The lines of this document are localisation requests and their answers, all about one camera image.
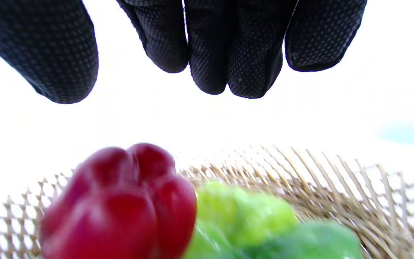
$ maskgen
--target wicker basket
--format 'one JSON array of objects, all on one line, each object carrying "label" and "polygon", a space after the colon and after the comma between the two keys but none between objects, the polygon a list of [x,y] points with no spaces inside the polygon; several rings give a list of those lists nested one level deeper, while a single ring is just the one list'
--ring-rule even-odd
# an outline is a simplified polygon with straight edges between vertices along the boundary
[{"label": "wicker basket", "polygon": [[[414,259],[414,183],[407,184],[401,173],[275,146],[219,151],[207,160],[185,155],[176,161],[182,158],[179,173],[196,186],[220,179],[281,196],[301,220],[335,218],[350,227],[363,244],[365,259]],[[70,175],[45,178],[0,205],[0,258],[41,258],[37,219]]]}]

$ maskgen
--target dotted grip texture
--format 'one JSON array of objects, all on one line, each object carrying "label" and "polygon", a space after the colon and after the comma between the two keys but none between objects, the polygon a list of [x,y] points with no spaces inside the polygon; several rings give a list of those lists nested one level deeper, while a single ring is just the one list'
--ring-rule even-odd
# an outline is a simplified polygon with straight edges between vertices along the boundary
[{"label": "dotted grip texture", "polygon": [[[297,71],[340,62],[366,0],[116,0],[162,70],[189,64],[200,90],[261,98],[283,52]],[[89,95],[98,73],[94,26],[81,0],[1,0],[0,57],[53,102]]]}]

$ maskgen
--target gloved hand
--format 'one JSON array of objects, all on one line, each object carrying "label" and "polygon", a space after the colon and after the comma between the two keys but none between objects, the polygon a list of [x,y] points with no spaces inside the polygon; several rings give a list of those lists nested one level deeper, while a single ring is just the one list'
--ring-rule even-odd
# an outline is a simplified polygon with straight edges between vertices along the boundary
[{"label": "gloved hand", "polygon": [[[296,71],[338,64],[367,0],[184,0],[188,43],[182,0],[117,2],[159,68],[178,73],[189,63],[206,93],[228,84],[235,95],[261,98],[282,68],[284,41]],[[97,79],[94,27],[81,0],[0,0],[0,56],[56,103],[83,100]]]}]

